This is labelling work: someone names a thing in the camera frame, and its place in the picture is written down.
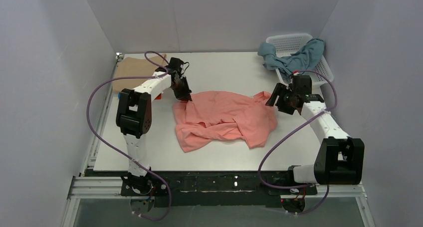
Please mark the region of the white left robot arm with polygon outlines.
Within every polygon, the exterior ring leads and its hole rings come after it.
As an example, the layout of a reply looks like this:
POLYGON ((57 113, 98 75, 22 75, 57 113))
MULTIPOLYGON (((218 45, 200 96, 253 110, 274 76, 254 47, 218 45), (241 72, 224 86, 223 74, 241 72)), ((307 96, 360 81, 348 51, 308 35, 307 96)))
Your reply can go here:
POLYGON ((172 57, 170 64, 159 67, 152 79, 133 89, 123 89, 119 93, 119 103, 116 115, 116 124, 127 145, 129 160, 128 174, 123 180, 131 184, 144 185, 145 176, 150 169, 148 163, 146 134, 152 125, 152 101, 168 88, 172 89, 175 98, 179 101, 191 101, 185 71, 188 62, 172 57))

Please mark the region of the pink t-shirt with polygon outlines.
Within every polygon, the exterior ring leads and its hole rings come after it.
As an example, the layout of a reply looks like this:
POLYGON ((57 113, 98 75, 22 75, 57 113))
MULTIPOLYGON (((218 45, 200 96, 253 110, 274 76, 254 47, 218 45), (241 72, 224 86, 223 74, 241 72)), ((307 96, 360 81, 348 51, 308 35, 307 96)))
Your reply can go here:
POLYGON ((243 140, 249 149, 265 146, 278 124, 269 92, 251 97, 228 91, 205 91, 173 105, 176 136, 187 153, 212 141, 243 140))

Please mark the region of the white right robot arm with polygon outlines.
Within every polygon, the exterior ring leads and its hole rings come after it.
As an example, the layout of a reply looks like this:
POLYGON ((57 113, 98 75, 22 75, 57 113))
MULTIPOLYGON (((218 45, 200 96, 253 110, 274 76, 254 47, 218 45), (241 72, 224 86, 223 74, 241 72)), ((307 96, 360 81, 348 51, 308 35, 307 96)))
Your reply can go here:
POLYGON ((362 179, 365 145, 352 138, 336 123, 323 97, 312 92, 309 75, 292 75, 291 83, 277 83, 267 106, 294 114, 297 111, 321 145, 312 165, 291 166, 287 171, 289 187, 299 184, 357 185, 362 179))

